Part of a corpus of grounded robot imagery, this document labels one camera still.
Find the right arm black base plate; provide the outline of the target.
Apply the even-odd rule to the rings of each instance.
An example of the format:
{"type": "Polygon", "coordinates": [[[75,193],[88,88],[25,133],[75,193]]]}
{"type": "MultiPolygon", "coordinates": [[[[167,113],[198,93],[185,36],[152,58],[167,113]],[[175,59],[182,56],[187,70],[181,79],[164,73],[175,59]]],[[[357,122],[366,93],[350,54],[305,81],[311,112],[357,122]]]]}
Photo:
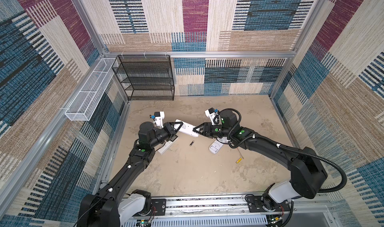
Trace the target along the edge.
{"type": "Polygon", "coordinates": [[[289,212],[291,210],[290,203],[283,201],[278,204],[269,197],[245,195],[245,201],[248,205],[250,213],[266,213],[266,212],[289,212]]]}

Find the white remote control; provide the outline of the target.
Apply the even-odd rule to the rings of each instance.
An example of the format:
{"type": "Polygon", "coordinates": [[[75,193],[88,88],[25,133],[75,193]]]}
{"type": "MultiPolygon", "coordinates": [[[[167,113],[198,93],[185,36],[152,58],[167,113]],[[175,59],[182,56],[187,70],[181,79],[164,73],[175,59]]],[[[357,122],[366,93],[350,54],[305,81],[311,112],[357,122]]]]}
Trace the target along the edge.
{"type": "Polygon", "coordinates": [[[217,154],[220,149],[224,146],[225,144],[218,141],[218,140],[215,140],[209,147],[209,151],[212,153],[212,154],[217,154]]]}
{"type": "Polygon", "coordinates": [[[187,135],[192,136],[192,137],[199,137],[199,134],[193,131],[194,128],[195,128],[195,126],[183,121],[183,125],[178,130],[178,132],[187,134],[187,135]]]}

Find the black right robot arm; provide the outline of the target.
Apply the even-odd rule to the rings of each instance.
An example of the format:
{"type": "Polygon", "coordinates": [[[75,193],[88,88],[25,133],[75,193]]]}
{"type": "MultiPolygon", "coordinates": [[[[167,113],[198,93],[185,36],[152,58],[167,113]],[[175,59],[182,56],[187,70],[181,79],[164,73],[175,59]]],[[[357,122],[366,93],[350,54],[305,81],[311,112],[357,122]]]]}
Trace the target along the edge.
{"type": "Polygon", "coordinates": [[[211,122],[196,126],[193,131],[209,138],[225,137],[230,148],[257,152],[290,171],[290,179],[271,185],[265,191],[265,199],[275,203],[294,198],[313,199],[318,193],[340,191],[347,184],[346,173],[336,163],[317,155],[309,147],[300,149],[287,146],[243,127],[241,119],[242,116],[237,110],[227,108],[218,112],[211,122]],[[340,173],[342,179],[337,186],[328,189],[322,187],[328,178],[324,163],[340,173]]]}

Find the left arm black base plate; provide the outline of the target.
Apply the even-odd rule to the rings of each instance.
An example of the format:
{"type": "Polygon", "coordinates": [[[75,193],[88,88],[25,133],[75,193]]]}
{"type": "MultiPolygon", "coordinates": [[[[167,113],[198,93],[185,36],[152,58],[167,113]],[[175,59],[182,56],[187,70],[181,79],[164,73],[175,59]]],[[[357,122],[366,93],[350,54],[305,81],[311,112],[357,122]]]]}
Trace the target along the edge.
{"type": "Polygon", "coordinates": [[[164,216],[166,214],[166,207],[166,199],[152,199],[149,211],[143,211],[139,216],[145,218],[164,216]]]}

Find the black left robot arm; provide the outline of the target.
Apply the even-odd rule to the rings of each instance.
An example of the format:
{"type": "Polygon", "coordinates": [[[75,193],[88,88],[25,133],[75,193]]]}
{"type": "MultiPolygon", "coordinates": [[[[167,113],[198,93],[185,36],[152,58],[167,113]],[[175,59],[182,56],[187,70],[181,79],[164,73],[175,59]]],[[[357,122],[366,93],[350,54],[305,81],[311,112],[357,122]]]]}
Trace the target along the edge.
{"type": "Polygon", "coordinates": [[[155,156],[155,147],[174,137],[183,126],[166,122],[157,128],[152,122],[140,125],[139,138],[134,142],[129,158],[120,171],[96,194],[86,195],[80,204],[76,227],[120,227],[135,214],[151,211],[151,194],[136,190],[124,196],[135,179],[148,167],[155,156]]]}

